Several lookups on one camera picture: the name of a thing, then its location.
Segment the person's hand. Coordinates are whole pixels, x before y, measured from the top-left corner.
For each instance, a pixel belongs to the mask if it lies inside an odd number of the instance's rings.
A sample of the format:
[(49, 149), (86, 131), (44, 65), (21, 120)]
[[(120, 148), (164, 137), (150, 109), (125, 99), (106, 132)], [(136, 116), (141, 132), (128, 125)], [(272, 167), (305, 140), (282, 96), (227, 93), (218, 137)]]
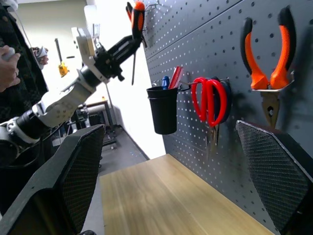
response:
[(40, 68), (42, 70), (44, 66), (47, 64), (47, 52), (48, 50), (45, 47), (32, 47), (31, 51), (35, 57), (35, 60)]

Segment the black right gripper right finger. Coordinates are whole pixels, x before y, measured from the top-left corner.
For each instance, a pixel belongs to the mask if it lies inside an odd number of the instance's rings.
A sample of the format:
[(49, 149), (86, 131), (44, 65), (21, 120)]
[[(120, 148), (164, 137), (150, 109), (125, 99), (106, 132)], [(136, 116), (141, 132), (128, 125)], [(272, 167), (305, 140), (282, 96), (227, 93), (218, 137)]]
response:
[(287, 133), (242, 120), (236, 130), (252, 182), (282, 235), (313, 233), (313, 159)]

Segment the person's hand with ring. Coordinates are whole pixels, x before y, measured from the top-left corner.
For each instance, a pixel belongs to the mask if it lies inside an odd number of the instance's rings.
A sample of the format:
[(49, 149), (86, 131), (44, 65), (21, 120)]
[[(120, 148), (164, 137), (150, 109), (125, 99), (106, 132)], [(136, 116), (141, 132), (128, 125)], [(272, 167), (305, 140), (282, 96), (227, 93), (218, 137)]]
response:
[(19, 69), (17, 68), (20, 54), (13, 54), (8, 61), (0, 59), (0, 92), (2, 93), (7, 88), (20, 83), (18, 78)]

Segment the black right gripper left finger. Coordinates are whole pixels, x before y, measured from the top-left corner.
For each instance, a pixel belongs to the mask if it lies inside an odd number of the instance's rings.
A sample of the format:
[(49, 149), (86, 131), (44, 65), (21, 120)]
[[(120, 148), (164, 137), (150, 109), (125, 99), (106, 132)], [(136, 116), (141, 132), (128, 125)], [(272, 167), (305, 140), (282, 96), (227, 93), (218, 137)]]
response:
[(0, 221), (2, 235), (78, 235), (94, 194), (104, 125), (67, 136)]

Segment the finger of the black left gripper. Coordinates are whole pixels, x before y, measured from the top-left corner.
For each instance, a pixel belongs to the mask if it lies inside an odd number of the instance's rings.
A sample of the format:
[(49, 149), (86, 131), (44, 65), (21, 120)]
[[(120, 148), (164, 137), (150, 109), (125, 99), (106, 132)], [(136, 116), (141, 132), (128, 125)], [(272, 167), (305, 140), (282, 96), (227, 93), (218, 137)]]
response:
[(134, 38), (132, 35), (122, 38), (114, 46), (112, 46), (108, 53), (110, 55), (134, 54)]
[(117, 64), (122, 64), (130, 56), (136, 53), (142, 43), (141, 38), (123, 38), (117, 47), (117, 52), (114, 53), (114, 59)]

